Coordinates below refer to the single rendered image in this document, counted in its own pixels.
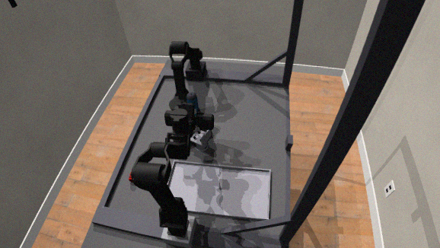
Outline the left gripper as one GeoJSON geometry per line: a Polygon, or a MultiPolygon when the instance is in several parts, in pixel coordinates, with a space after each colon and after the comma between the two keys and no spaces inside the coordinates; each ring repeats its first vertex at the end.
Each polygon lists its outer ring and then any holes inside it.
{"type": "MultiPolygon", "coordinates": [[[[167,110],[164,114],[165,124],[166,126],[172,126],[171,124],[171,116],[170,113],[173,110],[167,110]]],[[[214,115],[208,114],[208,113],[201,113],[200,108],[196,112],[196,120],[193,123],[189,123],[189,129],[192,132],[193,137],[193,130],[195,130],[195,126],[200,125],[202,126],[202,129],[207,130],[213,130],[214,128],[214,115]]]]}

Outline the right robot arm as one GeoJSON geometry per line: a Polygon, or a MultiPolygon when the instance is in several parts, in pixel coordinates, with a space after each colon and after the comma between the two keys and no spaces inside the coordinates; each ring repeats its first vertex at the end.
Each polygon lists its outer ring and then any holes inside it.
{"type": "Polygon", "coordinates": [[[191,48],[187,41],[173,41],[170,44],[169,48],[169,56],[171,58],[171,69],[174,73],[174,81],[176,87],[175,99],[173,98],[169,107],[171,110],[174,110],[175,106],[179,103],[187,103],[187,94],[189,91],[186,89],[183,67],[184,63],[187,59],[190,59],[190,67],[189,69],[197,69],[200,70],[202,63],[200,60],[202,59],[202,51],[199,48],[191,48]],[[186,54],[181,62],[173,62],[172,54],[186,54]],[[192,55],[190,55],[192,54],[192,55]],[[199,58],[198,58],[199,57],[199,58]],[[199,59],[199,60],[194,60],[199,59]]]}

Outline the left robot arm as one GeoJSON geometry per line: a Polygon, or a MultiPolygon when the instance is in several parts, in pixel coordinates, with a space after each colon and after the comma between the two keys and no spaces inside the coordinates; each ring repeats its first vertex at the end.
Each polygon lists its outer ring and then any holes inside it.
{"type": "Polygon", "coordinates": [[[167,227],[167,234],[177,237],[186,236],[189,222],[183,199],[174,197],[167,185],[172,171],[170,159],[186,160],[190,156],[192,132],[189,123],[196,120],[194,108],[193,103],[179,103],[175,106],[170,113],[173,131],[167,133],[165,142],[150,143],[148,149],[137,157],[131,172],[135,186],[149,191],[160,205],[160,227],[167,227]],[[166,165],[149,163],[153,157],[166,158],[166,165]]]}

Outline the grey l-shaped bracket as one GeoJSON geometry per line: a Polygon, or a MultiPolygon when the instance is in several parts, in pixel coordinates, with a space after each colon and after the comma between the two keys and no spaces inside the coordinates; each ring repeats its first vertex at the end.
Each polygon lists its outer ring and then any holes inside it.
{"type": "Polygon", "coordinates": [[[208,139],[210,138],[211,130],[207,130],[206,132],[204,132],[204,131],[198,129],[198,132],[195,132],[193,134],[193,136],[196,136],[196,139],[191,137],[190,141],[192,141],[192,142],[194,142],[194,143],[196,143],[198,145],[203,146],[208,141],[208,139]],[[198,134],[198,132],[200,132],[200,133],[198,134]],[[200,141],[200,139],[201,139],[201,141],[200,141]]]}

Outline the blue electric screwdriver barrel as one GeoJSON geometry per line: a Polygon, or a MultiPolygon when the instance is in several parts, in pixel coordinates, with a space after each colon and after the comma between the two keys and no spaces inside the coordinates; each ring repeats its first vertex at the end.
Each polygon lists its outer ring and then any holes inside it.
{"type": "MultiPolygon", "coordinates": [[[[194,115],[196,116],[196,112],[199,109],[196,93],[190,92],[190,93],[187,94],[187,103],[193,103],[195,105],[194,115]]],[[[197,126],[195,126],[195,127],[196,127],[196,132],[198,132],[197,126]]]]}

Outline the shiny grey metal cylinder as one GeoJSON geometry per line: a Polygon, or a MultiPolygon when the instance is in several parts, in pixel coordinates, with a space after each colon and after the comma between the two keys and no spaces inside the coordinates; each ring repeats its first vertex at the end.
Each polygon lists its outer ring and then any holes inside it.
{"type": "Polygon", "coordinates": [[[196,144],[195,148],[197,151],[205,151],[205,150],[207,150],[208,147],[209,147],[209,143],[207,141],[203,146],[196,144]]]}

